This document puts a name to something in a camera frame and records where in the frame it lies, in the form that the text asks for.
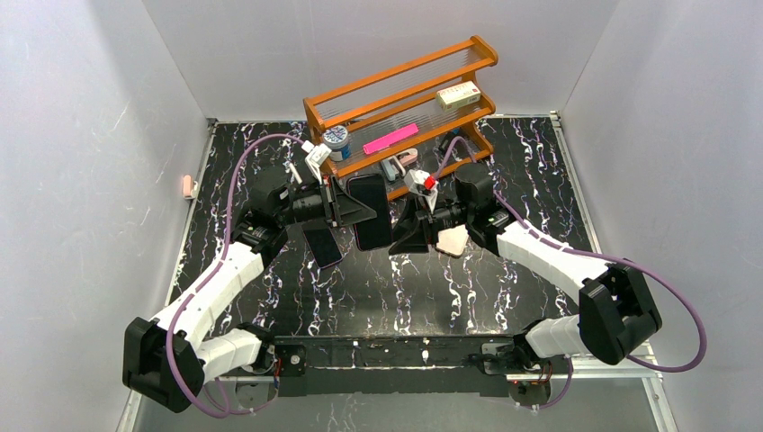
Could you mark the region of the phone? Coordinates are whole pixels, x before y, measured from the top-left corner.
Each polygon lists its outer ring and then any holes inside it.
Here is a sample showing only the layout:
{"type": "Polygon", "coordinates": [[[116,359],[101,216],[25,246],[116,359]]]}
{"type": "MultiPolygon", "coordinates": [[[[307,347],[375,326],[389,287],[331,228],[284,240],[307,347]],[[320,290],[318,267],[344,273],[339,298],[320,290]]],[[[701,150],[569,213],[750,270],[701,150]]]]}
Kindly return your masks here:
{"type": "Polygon", "coordinates": [[[449,257],[461,257],[469,241],[469,233],[464,224],[438,232],[435,250],[449,257]]]}

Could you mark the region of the purple smartphone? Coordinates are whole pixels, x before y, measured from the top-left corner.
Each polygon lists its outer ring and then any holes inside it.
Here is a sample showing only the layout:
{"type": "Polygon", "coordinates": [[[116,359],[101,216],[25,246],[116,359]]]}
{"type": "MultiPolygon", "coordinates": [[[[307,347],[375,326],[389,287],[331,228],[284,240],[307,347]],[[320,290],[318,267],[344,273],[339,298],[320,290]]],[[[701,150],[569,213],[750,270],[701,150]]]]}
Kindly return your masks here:
{"type": "Polygon", "coordinates": [[[343,259],[330,228],[321,224],[305,223],[302,230],[310,252],[319,268],[334,266],[343,259]]]}

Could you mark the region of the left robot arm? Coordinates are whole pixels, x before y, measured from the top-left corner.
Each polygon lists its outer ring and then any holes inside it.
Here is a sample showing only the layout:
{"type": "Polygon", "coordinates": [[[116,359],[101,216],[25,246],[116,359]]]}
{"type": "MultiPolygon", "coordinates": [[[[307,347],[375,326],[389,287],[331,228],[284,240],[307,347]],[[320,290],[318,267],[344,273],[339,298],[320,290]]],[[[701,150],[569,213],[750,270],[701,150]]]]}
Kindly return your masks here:
{"type": "Polygon", "coordinates": [[[220,314],[279,255],[294,224],[305,228],[357,227],[388,221],[382,184],[352,193],[332,175],[291,184],[284,175],[259,173],[250,184],[236,221],[225,230],[217,260],[151,319],[135,318],[124,334],[122,381],[131,390],[174,413],[194,405],[215,418],[231,408],[214,409],[198,396],[204,385],[244,365],[255,365],[271,342],[268,331],[241,325],[206,336],[220,314]]]}

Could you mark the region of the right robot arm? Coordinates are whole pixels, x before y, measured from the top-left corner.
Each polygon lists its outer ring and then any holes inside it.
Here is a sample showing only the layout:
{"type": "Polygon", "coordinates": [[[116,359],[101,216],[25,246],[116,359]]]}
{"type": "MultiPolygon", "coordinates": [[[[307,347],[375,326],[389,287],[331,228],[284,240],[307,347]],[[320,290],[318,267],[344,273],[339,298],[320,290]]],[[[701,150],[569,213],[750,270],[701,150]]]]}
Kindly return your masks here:
{"type": "Polygon", "coordinates": [[[428,172],[407,172],[411,196],[389,252],[424,253],[446,230],[464,227],[477,246],[528,268],[578,304],[575,315],[540,319],[515,334],[510,361],[528,367],[554,356],[593,355],[617,365],[661,329],[650,289],[633,265],[584,256],[536,230],[501,203],[483,165],[459,166],[454,179],[456,197],[448,199],[428,172]]]}

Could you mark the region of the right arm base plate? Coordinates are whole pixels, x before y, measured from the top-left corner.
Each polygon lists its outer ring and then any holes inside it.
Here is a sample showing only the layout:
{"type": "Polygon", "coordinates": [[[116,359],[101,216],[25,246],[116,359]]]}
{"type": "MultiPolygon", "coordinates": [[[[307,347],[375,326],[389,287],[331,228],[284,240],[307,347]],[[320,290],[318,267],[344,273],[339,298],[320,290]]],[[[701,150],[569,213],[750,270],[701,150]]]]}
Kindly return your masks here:
{"type": "Polygon", "coordinates": [[[524,335],[482,343],[476,353],[465,357],[464,363],[486,375],[538,373],[538,381],[548,379],[553,372],[552,361],[537,355],[524,335]]]}

